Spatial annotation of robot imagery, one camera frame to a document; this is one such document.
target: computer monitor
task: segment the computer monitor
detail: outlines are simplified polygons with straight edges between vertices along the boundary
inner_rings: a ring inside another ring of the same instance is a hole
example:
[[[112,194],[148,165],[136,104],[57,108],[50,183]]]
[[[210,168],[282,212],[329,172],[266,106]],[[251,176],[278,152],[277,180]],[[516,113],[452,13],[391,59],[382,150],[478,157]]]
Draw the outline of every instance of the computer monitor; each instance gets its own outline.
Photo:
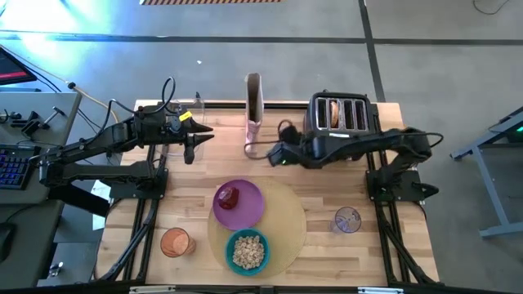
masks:
[[[0,86],[32,81],[36,81],[36,76],[14,56],[0,48]]]

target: gray floor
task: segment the gray floor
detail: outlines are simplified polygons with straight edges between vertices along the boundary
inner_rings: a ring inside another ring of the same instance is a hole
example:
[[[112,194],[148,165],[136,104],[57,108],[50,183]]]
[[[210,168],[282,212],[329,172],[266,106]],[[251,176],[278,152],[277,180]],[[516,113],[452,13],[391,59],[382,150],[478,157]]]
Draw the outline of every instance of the gray floor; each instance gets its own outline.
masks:
[[[36,4],[23,11],[27,1]],[[183,7],[140,7],[137,2],[67,1],[67,12],[58,1],[11,1],[0,28],[122,35],[364,36],[356,0]],[[501,2],[483,0],[478,5],[492,11]],[[519,1],[510,1],[495,16],[474,11],[469,0],[367,0],[367,5],[375,38],[523,38]],[[32,21],[22,21],[20,13]],[[376,100],[366,46],[359,44],[50,42],[39,36],[2,44],[101,100],[116,98],[128,105],[135,99],[158,99],[168,75],[177,79],[177,97],[199,91],[204,99],[240,100],[243,78],[252,71],[262,74],[271,100],[308,100],[325,88],[367,93]],[[427,201],[427,214],[441,281],[523,292],[523,234],[480,238],[478,229],[498,224],[494,209],[472,159],[456,163],[448,156],[521,106],[523,47],[376,46],[376,52],[385,97],[400,103],[405,124],[445,135],[433,158],[420,166],[423,181],[440,187]],[[105,113],[88,100],[82,108],[97,122]],[[71,140],[89,132],[78,120]],[[97,161],[106,163],[104,158]],[[511,218],[520,219],[523,201],[508,203]],[[89,216],[68,215],[69,224],[76,217],[76,225],[90,225],[85,221]],[[73,231],[62,230],[61,242],[92,243]]]

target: red apple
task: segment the red apple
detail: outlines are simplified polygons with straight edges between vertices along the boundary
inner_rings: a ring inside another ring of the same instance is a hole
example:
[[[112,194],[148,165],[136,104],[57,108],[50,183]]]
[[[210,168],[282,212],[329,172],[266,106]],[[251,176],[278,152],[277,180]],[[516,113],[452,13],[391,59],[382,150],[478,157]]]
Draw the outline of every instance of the red apple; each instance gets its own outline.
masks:
[[[223,209],[233,209],[238,204],[239,190],[235,187],[227,187],[218,195],[218,205]]]

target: glass cup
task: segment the glass cup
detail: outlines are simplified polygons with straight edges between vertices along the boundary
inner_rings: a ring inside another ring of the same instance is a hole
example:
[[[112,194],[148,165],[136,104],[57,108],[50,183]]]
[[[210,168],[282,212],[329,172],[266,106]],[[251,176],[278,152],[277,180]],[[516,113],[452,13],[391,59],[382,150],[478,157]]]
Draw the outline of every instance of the glass cup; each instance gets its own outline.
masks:
[[[330,222],[330,231],[333,233],[354,233],[361,227],[361,217],[352,207],[342,207],[337,210],[334,219]]]
[[[160,247],[165,256],[174,258],[194,252],[196,242],[184,229],[172,228],[163,234]]]

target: wooden tabletop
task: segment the wooden tabletop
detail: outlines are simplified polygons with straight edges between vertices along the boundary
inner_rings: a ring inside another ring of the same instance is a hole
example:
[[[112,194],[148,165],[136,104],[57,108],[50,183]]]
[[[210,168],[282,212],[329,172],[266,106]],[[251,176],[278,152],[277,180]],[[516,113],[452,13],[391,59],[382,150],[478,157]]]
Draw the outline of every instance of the wooden tabletop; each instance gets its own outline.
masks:
[[[156,102],[138,100],[136,105]],[[404,127],[398,104],[378,103],[378,109],[383,130]],[[304,110],[266,109],[259,140],[277,139],[276,128],[282,119],[290,119],[301,126],[303,115]],[[386,285],[376,214],[364,184],[366,160],[334,163],[318,171],[299,166],[271,167],[266,160],[248,160],[243,152],[244,119],[244,110],[206,109],[204,124],[214,128],[215,138],[204,143],[192,165],[185,165],[181,156],[168,159],[169,183],[165,198],[159,206],[147,283]],[[123,155],[122,164],[145,160],[146,154],[146,149],[136,148]],[[394,154],[387,155],[391,161]],[[270,177],[289,185],[300,197],[306,212],[307,236],[300,255],[283,273],[271,278],[245,278],[233,274],[217,263],[208,244],[207,221],[212,197],[221,184],[242,177]],[[354,234],[330,233],[329,222],[336,210],[344,206],[353,207],[360,213],[361,229]],[[437,280],[436,264],[422,211],[412,203],[397,203],[397,207],[405,246],[425,272]],[[106,273],[127,246],[135,210],[136,200],[129,199],[120,202],[110,213],[98,252],[98,275]],[[185,229],[196,240],[196,251],[191,256],[172,259],[160,251],[163,233],[173,227]],[[140,246],[135,259],[135,274],[141,251]],[[400,277],[396,250],[391,249],[391,253],[396,277]]]

